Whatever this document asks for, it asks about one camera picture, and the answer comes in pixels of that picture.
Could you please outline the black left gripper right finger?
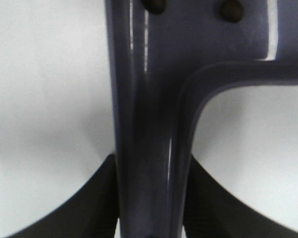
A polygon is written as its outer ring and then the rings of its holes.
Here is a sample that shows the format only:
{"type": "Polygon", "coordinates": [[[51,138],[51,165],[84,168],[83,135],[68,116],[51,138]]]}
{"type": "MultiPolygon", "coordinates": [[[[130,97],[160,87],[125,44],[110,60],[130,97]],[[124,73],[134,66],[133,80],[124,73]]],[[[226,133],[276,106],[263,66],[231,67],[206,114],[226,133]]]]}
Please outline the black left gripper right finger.
{"type": "Polygon", "coordinates": [[[256,212],[192,158],[183,216],[188,238],[298,238],[298,232],[256,212]]]}

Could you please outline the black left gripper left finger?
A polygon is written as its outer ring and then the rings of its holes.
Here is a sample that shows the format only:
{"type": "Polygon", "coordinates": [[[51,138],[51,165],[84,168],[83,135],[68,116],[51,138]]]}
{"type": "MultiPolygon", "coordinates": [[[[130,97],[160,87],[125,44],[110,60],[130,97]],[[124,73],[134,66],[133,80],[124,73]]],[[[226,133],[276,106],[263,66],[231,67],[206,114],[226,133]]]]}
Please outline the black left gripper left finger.
{"type": "Polygon", "coordinates": [[[110,154],[69,200],[14,238],[112,238],[119,217],[115,156],[110,154]]]}

